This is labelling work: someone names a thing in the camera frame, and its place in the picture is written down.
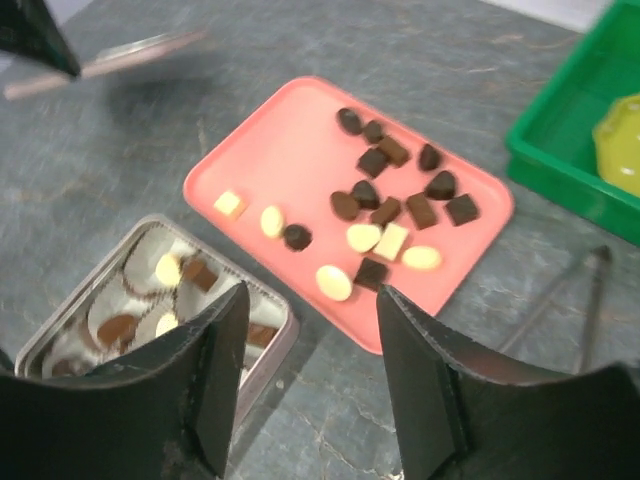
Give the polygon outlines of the pink chocolate tray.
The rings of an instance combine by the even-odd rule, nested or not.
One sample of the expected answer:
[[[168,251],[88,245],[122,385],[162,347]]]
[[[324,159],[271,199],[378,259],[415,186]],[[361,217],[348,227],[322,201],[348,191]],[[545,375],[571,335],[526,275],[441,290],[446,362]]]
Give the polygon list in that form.
[[[300,77],[280,88],[207,154],[187,175],[183,194],[195,211],[346,336],[364,350],[380,354],[375,293],[356,288],[348,300],[336,302],[319,291],[315,280],[323,265],[354,275],[361,263],[361,256],[346,241],[348,223],[330,206],[334,191],[350,190],[362,178],[357,161],[367,148],[363,138],[340,128],[336,114],[342,107],[355,109],[364,120],[379,121],[412,156],[425,144],[421,134],[325,80]],[[478,218],[457,226],[444,204],[435,202],[436,225],[412,230],[407,242],[437,248],[442,264],[420,272],[393,262],[388,275],[392,286],[429,314],[442,309],[514,210],[510,190],[495,176],[451,152],[444,153],[443,166],[456,176],[460,193],[477,205]],[[248,203],[236,220],[213,208],[227,190]],[[306,249],[290,250],[283,232],[277,239],[263,234],[260,217],[271,205],[283,212],[285,227],[301,224],[312,232]]]

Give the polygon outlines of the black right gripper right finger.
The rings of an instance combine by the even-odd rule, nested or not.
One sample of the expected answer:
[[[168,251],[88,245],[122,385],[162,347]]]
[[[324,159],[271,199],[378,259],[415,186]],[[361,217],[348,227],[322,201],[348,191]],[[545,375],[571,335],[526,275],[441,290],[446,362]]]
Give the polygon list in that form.
[[[383,287],[380,337],[408,479],[635,479],[639,369],[564,374],[500,354]]]

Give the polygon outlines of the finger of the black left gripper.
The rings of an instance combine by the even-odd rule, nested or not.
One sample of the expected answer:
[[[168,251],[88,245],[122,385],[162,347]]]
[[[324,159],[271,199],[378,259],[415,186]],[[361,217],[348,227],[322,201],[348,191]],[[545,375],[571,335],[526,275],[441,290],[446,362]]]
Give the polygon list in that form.
[[[1,0],[1,50],[78,77],[81,66],[47,4]]]

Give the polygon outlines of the silver tin lid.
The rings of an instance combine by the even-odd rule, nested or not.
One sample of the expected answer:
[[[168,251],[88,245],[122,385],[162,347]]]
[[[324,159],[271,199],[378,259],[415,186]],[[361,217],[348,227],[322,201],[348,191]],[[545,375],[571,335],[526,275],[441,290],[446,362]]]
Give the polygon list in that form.
[[[9,101],[17,100],[61,88],[77,80],[87,80],[149,64],[201,42],[207,36],[208,33],[205,30],[162,34],[109,48],[101,52],[94,60],[86,63],[82,67],[80,75],[74,79],[58,73],[42,74],[7,84],[3,88],[3,95]]]

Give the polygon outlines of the metal tongs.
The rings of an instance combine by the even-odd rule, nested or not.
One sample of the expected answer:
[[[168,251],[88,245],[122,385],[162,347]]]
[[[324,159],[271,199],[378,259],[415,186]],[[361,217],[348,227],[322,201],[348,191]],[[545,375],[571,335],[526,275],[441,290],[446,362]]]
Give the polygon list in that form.
[[[516,325],[496,347],[504,355],[515,355],[526,337],[549,320],[568,316],[576,331],[572,373],[592,368],[601,324],[604,294],[613,265],[609,246],[600,245],[574,256],[524,310]]]

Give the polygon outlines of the pink square chocolate tin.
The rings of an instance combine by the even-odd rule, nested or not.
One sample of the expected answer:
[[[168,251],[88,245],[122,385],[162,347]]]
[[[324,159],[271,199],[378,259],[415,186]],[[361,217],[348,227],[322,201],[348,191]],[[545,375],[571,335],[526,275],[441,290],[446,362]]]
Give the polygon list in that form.
[[[166,253],[180,260],[182,277],[173,288],[163,286],[154,274]],[[183,277],[185,264],[196,258],[219,276],[207,293]],[[275,290],[159,215],[141,219],[74,289],[18,353],[14,373],[32,379],[85,373],[120,352],[118,345],[108,348],[97,337],[106,320],[125,313],[139,318],[135,337],[126,347],[133,350],[155,339],[164,313],[175,314],[180,325],[239,282],[249,290],[250,323],[278,329],[265,349],[246,340],[235,414],[241,423],[291,350],[299,323]]]

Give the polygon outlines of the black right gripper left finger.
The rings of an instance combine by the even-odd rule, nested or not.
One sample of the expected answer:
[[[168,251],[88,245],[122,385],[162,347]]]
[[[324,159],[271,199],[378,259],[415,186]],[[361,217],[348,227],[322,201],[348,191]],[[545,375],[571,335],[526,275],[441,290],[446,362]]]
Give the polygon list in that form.
[[[5,479],[224,476],[248,330],[244,283],[89,373],[1,376]]]

